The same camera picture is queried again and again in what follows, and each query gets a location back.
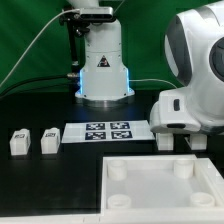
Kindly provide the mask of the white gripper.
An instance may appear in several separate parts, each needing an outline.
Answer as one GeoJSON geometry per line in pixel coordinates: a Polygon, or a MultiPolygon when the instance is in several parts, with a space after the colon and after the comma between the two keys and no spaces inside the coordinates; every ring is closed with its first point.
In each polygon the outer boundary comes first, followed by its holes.
{"type": "Polygon", "coordinates": [[[150,112],[153,133],[196,133],[201,124],[187,110],[186,89],[162,91],[150,112]]]}

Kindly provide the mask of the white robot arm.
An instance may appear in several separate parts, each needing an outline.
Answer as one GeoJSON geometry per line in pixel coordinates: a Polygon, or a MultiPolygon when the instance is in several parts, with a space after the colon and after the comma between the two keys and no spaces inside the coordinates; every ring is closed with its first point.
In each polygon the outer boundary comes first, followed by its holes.
{"type": "MultiPolygon", "coordinates": [[[[79,101],[118,103],[134,94],[121,59],[121,26],[99,0],[67,0],[87,24],[79,101]]],[[[164,39],[167,63],[182,84],[162,91],[150,112],[154,133],[224,132],[224,0],[175,15],[164,39]]]]}

